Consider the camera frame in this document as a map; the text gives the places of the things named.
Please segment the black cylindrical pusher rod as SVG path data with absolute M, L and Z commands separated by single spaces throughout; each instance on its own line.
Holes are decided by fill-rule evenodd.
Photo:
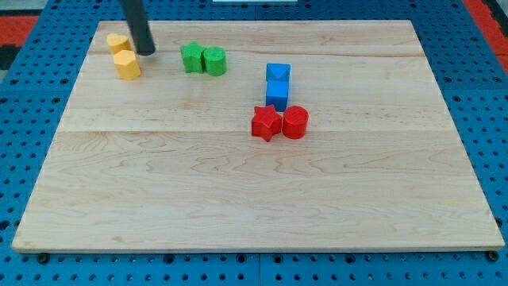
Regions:
M 147 14 L 142 0 L 119 0 L 125 20 L 129 27 L 136 52 L 141 56 L 150 56 L 156 46 L 148 24 Z

